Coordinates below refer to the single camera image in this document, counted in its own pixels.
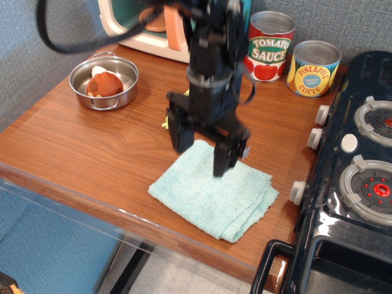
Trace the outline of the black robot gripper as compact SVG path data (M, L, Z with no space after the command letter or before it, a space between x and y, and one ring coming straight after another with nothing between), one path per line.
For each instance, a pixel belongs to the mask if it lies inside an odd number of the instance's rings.
M167 93L168 112L175 110L178 114L169 129L173 148L177 153L185 152L193 145L195 132L218 142L214 150L215 177L222 177L248 154L251 133L236 117L241 82L231 80L216 88L190 85L188 96Z

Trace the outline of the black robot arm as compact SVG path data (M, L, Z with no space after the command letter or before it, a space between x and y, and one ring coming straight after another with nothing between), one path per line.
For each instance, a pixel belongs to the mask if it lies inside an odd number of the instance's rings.
M242 1L148 1L183 16L190 59L189 94L168 92L173 147L185 152L196 132L215 142L213 175L221 177L244 156L250 132L236 117L247 54Z

